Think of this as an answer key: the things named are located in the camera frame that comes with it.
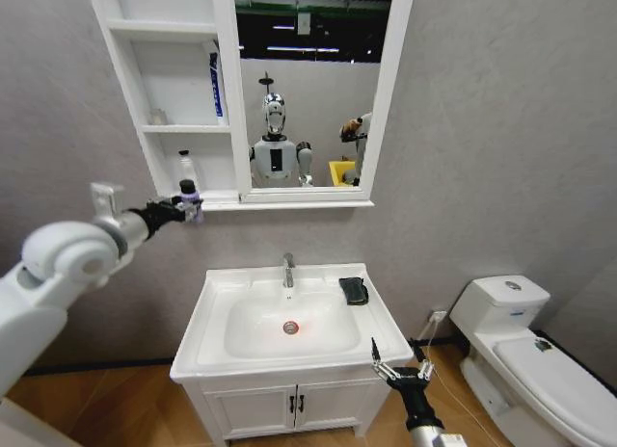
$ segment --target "toilet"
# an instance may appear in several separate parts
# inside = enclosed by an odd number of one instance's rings
[[[524,276],[472,281],[450,318],[470,341],[461,370],[516,447],[617,446],[617,399],[528,327],[550,295]]]

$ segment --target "cabinet door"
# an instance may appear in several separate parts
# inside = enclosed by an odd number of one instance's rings
[[[205,394],[223,438],[293,431],[296,386]]]
[[[381,380],[299,384],[296,429],[318,430],[359,425],[370,389]]]

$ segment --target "sink countertop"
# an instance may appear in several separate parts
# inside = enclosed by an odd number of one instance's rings
[[[385,362],[413,357],[364,264],[298,266],[291,300],[282,275],[282,267],[207,271],[172,378],[370,366],[371,337]],[[338,279],[349,276],[363,279],[367,304],[346,304]],[[283,333],[285,320],[298,323],[296,335]]]

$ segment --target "ceiling light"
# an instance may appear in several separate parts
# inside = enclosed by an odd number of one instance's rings
[[[282,47],[269,45],[267,49],[277,52],[338,52],[338,49],[335,47]]]

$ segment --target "mirror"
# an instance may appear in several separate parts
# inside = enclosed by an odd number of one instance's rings
[[[362,185],[391,0],[234,0],[252,187]]]

